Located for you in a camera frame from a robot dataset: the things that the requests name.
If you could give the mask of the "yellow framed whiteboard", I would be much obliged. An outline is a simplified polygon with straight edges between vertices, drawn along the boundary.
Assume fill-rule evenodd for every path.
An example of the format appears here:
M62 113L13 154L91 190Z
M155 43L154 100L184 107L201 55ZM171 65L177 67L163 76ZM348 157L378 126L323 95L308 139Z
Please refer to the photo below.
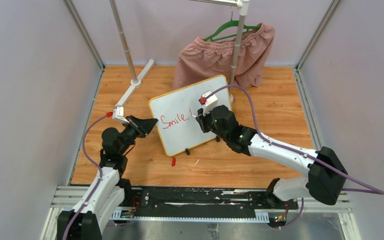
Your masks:
M167 156L175 156L216 138L212 132L203 133L191 114L197 115L198 109L204 107L199 103L202 94L227 84L224 75L217 75L149 101L152 117L158 119L156 129Z

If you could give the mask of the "red marker cap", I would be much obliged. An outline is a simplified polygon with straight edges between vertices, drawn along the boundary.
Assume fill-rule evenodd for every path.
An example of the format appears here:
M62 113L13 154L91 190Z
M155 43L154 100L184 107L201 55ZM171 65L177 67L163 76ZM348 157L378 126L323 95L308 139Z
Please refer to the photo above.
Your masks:
M176 158L173 157L171 161L171 166L174 167L176 165Z

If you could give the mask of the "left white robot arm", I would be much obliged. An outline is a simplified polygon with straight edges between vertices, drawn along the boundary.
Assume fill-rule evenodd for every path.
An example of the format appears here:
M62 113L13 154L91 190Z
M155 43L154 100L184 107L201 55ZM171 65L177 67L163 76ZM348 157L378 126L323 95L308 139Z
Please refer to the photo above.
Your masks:
M158 120L127 116L124 129L106 128L102 134L100 161L90 162L97 167L92 184L70 210L57 218L58 240L101 240L116 208L129 206L133 201L132 185L122 177L127 168L128 153L138 138L147 137Z

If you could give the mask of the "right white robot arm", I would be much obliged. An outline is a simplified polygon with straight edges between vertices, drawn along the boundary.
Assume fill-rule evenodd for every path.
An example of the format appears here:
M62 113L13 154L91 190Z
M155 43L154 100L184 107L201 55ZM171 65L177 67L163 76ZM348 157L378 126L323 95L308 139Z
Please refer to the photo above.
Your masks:
M239 124L225 105L216 106L208 113L200 108L195 119L203 133L214 133L232 151L269 159L301 173L301 177L275 178L270 182L265 193L270 208L278 209L286 201L307 197L329 206L336 204L347 171L333 149L301 148L269 138Z

